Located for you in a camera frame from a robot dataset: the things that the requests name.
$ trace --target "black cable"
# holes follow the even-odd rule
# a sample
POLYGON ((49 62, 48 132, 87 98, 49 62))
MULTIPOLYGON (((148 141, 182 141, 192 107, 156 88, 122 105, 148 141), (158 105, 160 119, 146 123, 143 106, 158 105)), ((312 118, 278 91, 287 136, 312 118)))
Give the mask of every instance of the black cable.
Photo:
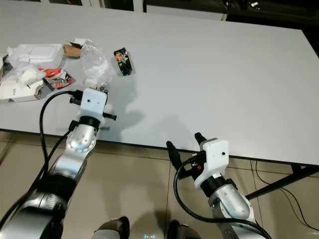
MULTIPOLYGON (((252 165, 252 163, 251 163, 251 161, 250 161, 250 168, 251 168, 251 172, 253 173, 253 165, 252 165)), ((253 176, 253 179, 254 179, 254 185, 255 185, 255 188, 257 188, 257 186, 256 186, 256 180, 255 180, 255 177, 253 176)), ((258 209, 259 209, 259 213, 260 213, 260 215, 261 215, 261 209, 260 209, 260 207, 259 207, 259 198, 257 197, 257 202, 258 202, 258 209)), ((260 220, 261 220, 261 224, 263 224, 263 218, 260 216, 260 220)))
MULTIPOLYGON (((260 175, 259 175, 259 173, 258 173, 258 170, 257 170, 257 163, 258 163, 258 161, 256 161, 256 165, 255 165, 255 171, 256 171, 257 177, 258 177, 263 183, 269 185, 270 183, 266 182, 265 180, 263 180, 263 179, 260 177, 260 175)), ((302 223, 302 224, 303 224, 304 226, 306 226, 306 227, 309 227, 309 228, 311 228, 311 229, 316 230, 316 231, 319 232, 319 229, 318 229, 318 228, 314 228, 314 227, 310 226, 310 225, 307 223, 307 221, 306 221, 306 219, 305 219, 305 217, 304 217, 303 211, 302 211, 302 209, 301 209, 301 206, 300 206, 300 204, 299 204, 299 201, 298 201, 297 198, 294 196, 294 194, 293 194, 292 192, 290 192, 290 191, 289 191, 288 189, 286 189, 286 188, 280 188, 280 190, 285 194, 285 196, 287 197, 288 200, 289 200, 289 197, 288 197, 288 195, 287 195, 283 190, 285 190, 286 192, 288 192, 288 193, 294 198, 294 200, 295 200, 295 202, 296 202, 296 204, 297 204, 297 206, 298 206, 298 208, 299 208, 301 217, 303 218, 303 221, 304 221, 304 223, 305 223, 305 224, 303 224, 303 223, 302 223)))
POLYGON ((180 174, 181 170, 184 168, 184 166, 187 164, 191 164, 193 162, 194 162, 194 160, 191 158, 191 159, 185 161, 184 163, 182 163, 181 166, 179 167, 179 169, 176 171, 176 174, 174 177, 174 182, 173 182, 176 200, 177 200, 178 204, 184 209, 184 211, 186 211, 192 217, 194 217, 200 221, 207 222, 207 223, 241 223, 241 224, 245 224, 245 225, 251 226, 254 229, 256 229, 257 231, 259 231, 261 233, 261 235, 264 236, 265 238, 271 239, 270 235, 261 226, 255 224, 253 222, 243 220, 243 219, 237 219, 237 218, 205 218, 205 217, 202 217, 202 216, 194 213, 191 209, 189 209, 179 197, 177 183, 178 183, 179 174, 180 174))
MULTIPOLYGON (((52 158, 55 150, 57 149, 57 147, 59 146, 59 144, 62 142, 63 139, 65 139, 67 137, 67 135, 71 132, 72 130, 68 130, 62 137, 59 138, 59 140, 55 143, 54 147, 52 148, 49 156, 47 157, 48 162, 50 161, 50 159, 52 158)), ((18 208, 20 205, 22 205, 22 203, 24 203, 24 201, 33 193, 33 191, 36 189, 36 185, 37 183, 40 181, 41 177, 43 176, 43 172, 44 172, 45 166, 43 165, 40 172, 38 173, 37 177, 35 178, 35 180, 33 181, 32 185, 30 186, 29 190, 23 195, 21 196, 9 209, 8 211, 5 213, 5 215, 2 217, 1 221, 0 221, 0 230, 1 228, 4 226, 5 222, 7 221, 7 219, 10 217, 10 215, 14 212, 14 210, 16 208, 18 208)))
POLYGON ((294 206, 293 206, 293 203, 291 202, 290 198, 288 197, 288 195, 282 190, 282 189, 279 189, 284 195, 285 197, 287 198, 288 202, 289 202, 289 205, 291 207, 291 209, 293 210, 294 214, 295 214, 295 217, 297 218, 297 220, 302 224, 304 225, 305 227, 307 227, 307 225, 301 221, 301 219, 298 217, 295 209, 294 209, 294 206))
POLYGON ((72 91, 60 91, 58 93, 55 93, 54 95, 50 96, 44 105, 42 106, 41 113, 40 113, 40 119, 39 119, 39 126, 40 126, 40 139, 41 139, 41 145, 42 145, 42 150, 44 154, 44 171, 43 175, 46 175, 48 170, 49 170, 49 162, 48 162, 48 152, 46 151, 46 145, 45 145, 45 138, 44 138, 44 133, 43 133, 43 115, 45 108, 47 105, 50 103, 51 100, 53 100, 55 97, 63 95, 63 94, 72 94, 72 91))

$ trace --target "person's foot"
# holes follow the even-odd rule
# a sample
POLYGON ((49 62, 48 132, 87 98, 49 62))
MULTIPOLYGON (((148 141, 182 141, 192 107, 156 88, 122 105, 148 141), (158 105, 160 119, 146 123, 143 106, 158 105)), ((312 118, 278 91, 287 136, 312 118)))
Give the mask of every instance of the person's foot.
POLYGON ((176 239, 177 238, 177 231, 180 223, 177 220, 172 220, 169 224, 167 230, 167 239, 176 239))
POLYGON ((101 225, 98 230, 115 230, 120 234, 120 239, 128 239, 130 236, 130 221, 125 216, 112 219, 101 225))

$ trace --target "table leg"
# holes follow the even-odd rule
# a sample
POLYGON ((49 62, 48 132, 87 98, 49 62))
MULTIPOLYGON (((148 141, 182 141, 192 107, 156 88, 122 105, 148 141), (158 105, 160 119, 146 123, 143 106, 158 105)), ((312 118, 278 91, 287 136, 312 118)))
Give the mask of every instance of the table leg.
POLYGON ((81 0, 82 6, 91 7, 90 0, 81 0))
POLYGON ((143 12, 144 0, 133 0, 134 11, 143 12))
POLYGON ((269 192, 272 192, 272 191, 274 191, 276 189, 284 187, 284 186, 286 186, 288 184, 296 182, 296 181, 298 181, 300 179, 306 178, 306 177, 308 177, 308 176, 310 176, 310 175, 312 175, 314 173, 317 173, 317 172, 319 172, 319 167, 317 167, 317 166, 307 166, 307 167, 302 168, 300 170, 295 170, 293 172, 293 174, 291 174, 291 175, 289 175, 289 176, 287 176, 285 178, 282 178, 282 179, 280 179, 280 180, 278 180, 278 181, 276 181, 274 183, 271 183, 268 186, 263 187, 263 188, 255 191, 255 192, 253 192, 251 194, 248 194, 246 196, 246 198, 248 200, 251 200, 253 198, 259 197, 261 195, 264 195, 266 193, 269 193, 269 192))
POLYGON ((90 0, 91 7, 101 8, 102 1, 99 0, 90 0))

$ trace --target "white table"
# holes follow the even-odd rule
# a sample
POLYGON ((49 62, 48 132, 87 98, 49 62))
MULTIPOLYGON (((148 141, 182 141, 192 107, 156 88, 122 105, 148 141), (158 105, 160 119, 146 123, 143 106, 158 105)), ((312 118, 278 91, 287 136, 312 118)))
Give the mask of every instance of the white table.
MULTIPOLYGON (((136 73, 111 82, 118 119, 101 140, 198 150, 199 131, 229 140, 231 155, 319 164, 319 59, 300 30, 4 0, 0 33, 0 52, 74 37, 95 41, 110 62, 129 50, 136 73)), ((80 87, 80 60, 65 69, 77 80, 69 88, 80 87)), ((0 128, 39 133, 44 102, 1 104, 0 128)), ((63 135, 77 111, 55 99, 45 133, 63 135)))

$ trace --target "small packet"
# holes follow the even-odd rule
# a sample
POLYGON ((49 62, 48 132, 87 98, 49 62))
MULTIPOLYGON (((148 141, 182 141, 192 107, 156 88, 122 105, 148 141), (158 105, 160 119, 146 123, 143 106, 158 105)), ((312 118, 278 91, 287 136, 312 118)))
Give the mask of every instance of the small packet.
POLYGON ((132 66, 131 66, 131 62, 129 59, 129 53, 127 52, 125 47, 123 47, 120 50, 115 51, 114 56, 115 56, 116 61, 119 64, 119 67, 120 67, 120 70, 121 70, 123 76, 130 75, 132 72, 132 66))
POLYGON ((73 78, 63 68, 39 68, 39 70, 45 73, 44 78, 48 81, 48 83, 52 84, 57 89, 71 85, 73 81, 73 78))

